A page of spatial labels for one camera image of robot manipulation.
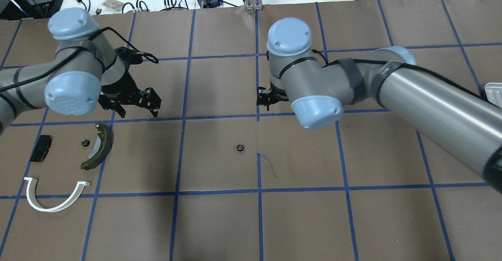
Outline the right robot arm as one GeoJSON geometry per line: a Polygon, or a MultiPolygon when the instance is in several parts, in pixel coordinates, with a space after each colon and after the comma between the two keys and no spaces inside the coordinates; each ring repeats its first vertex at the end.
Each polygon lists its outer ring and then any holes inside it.
{"type": "Polygon", "coordinates": [[[448,78],[416,65],[401,46],[321,66],[309,26],[296,17],[274,22],[267,34],[270,88],[257,105],[290,102],[301,126],[334,124],[346,106],[373,99],[501,192],[501,109],[448,78]]]}

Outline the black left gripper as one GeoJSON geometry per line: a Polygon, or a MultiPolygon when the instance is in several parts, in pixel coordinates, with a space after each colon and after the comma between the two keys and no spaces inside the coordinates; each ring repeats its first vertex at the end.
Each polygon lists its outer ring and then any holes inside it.
{"type": "Polygon", "coordinates": [[[114,111],[120,118],[124,118],[126,115],[123,105],[147,109],[154,118],[157,118],[162,99],[151,87],[140,90],[129,73],[129,67],[141,64],[144,58],[153,64],[158,64],[158,58],[150,53],[123,46],[115,48],[115,53],[116,58],[113,64],[122,64],[124,74],[116,82],[102,86],[102,93],[98,99],[99,105],[104,110],[114,111]]]}

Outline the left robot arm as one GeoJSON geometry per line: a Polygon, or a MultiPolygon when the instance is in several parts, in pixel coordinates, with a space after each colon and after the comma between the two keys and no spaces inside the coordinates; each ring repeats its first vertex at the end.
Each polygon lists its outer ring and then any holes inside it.
{"type": "Polygon", "coordinates": [[[158,116],[161,98],[148,87],[141,90],[129,73],[144,59],[158,64],[126,38],[126,47],[113,48],[93,17],[80,8],[63,9],[48,21],[58,41],[53,61],[1,72],[0,126],[5,131],[22,113],[49,107],[62,115],[86,115],[100,105],[124,118],[124,105],[149,110],[158,116]]]}

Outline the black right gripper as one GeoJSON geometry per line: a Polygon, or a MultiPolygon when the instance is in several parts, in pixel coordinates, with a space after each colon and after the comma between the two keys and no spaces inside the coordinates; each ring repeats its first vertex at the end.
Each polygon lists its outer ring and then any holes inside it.
{"type": "Polygon", "coordinates": [[[270,82],[270,88],[265,88],[264,86],[257,86],[256,88],[256,105],[265,106],[269,108],[278,102],[290,102],[290,98],[284,89],[281,82],[270,82]]]}

